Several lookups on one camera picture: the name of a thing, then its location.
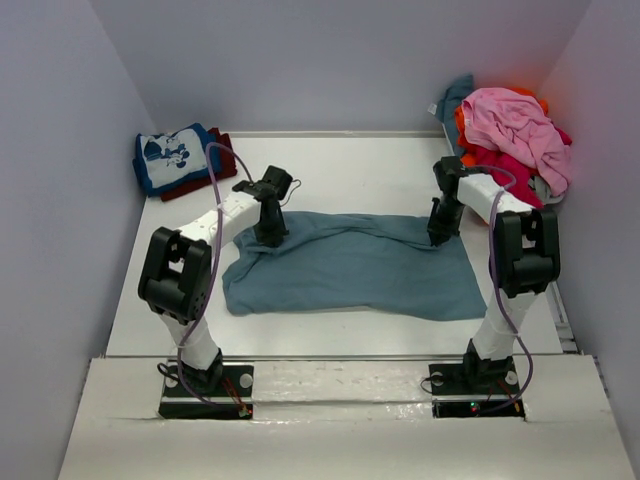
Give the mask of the grey-blue t shirt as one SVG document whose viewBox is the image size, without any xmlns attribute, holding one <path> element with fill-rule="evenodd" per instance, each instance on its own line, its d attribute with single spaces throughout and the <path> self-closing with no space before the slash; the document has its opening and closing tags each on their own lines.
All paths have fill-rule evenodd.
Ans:
<svg viewBox="0 0 640 480">
<path fill-rule="evenodd" d="M 427 218 L 402 215 L 284 215 L 275 248 L 251 229 L 222 276 L 228 311 L 250 314 L 369 308 L 440 322 L 481 318 L 486 303 L 458 237 L 432 245 Z"/>
</svg>

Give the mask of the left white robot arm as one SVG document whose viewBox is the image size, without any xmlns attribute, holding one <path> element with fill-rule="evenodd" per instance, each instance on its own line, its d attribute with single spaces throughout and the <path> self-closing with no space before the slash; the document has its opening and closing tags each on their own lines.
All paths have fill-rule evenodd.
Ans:
<svg viewBox="0 0 640 480">
<path fill-rule="evenodd" d="M 258 244 L 275 248 L 288 230 L 281 201 L 293 177 L 270 166 L 255 182 L 243 180 L 216 206 L 178 229 L 160 227 L 151 236 L 138 296 L 167 327 L 177 348 L 172 375 L 194 396 L 215 392 L 223 375 L 223 354 L 211 337 L 205 310 L 222 248 L 248 230 Z"/>
</svg>

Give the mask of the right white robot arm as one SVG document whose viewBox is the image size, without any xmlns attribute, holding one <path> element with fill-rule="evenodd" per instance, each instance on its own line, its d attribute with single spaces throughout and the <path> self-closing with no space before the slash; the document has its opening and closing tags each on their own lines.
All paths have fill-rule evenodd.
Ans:
<svg viewBox="0 0 640 480">
<path fill-rule="evenodd" d="M 473 210 L 489 226 L 493 295 L 462 361 L 431 365 L 427 379 L 437 396 L 489 394 L 517 376 L 513 352 L 523 343 L 526 313 L 559 277 L 557 216 L 517 199 L 494 180 L 489 166 L 466 167 L 448 156 L 433 171 L 441 195 L 428 222 L 431 243 L 440 246 L 457 236 L 464 210 Z"/>
</svg>

